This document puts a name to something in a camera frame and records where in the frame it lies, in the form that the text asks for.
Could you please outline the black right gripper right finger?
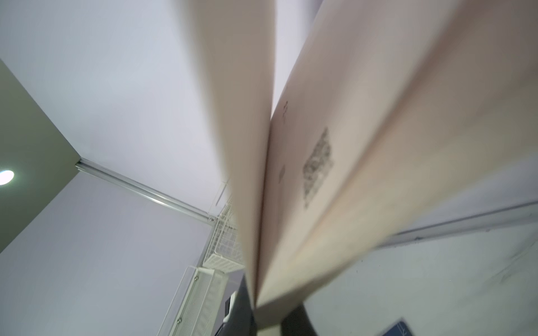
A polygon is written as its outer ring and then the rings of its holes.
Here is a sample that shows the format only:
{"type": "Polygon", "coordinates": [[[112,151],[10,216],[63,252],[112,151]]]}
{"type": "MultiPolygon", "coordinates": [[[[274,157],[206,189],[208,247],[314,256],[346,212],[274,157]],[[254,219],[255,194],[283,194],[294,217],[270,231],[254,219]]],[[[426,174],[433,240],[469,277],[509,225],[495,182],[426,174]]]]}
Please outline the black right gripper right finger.
{"type": "Polygon", "coordinates": [[[317,336],[303,304],[282,321],[280,332],[282,336],[317,336]]]}

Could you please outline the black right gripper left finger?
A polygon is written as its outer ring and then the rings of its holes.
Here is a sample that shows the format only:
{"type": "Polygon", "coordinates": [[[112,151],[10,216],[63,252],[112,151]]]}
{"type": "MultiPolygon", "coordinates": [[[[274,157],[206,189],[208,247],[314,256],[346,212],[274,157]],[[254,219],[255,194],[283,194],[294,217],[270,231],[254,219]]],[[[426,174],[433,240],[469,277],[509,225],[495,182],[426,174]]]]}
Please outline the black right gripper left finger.
{"type": "Polygon", "coordinates": [[[256,336],[256,322],[251,308],[245,277],[241,280],[238,294],[229,314],[229,319],[220,327],[216,335],[256,336]]]}

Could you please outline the dark blue barcode book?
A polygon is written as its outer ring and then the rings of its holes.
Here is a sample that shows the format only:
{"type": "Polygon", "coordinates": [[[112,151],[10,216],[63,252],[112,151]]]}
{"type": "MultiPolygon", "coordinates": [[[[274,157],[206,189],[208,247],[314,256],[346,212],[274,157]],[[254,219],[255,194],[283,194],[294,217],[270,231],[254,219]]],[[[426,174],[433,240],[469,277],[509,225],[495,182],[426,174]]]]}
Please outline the dark blue barcode book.
{"type": "Polygon", "coordinates": [[[413,333],[405,320],[400,320],[383,331],[380,336],[413,336],[413,333]]]}

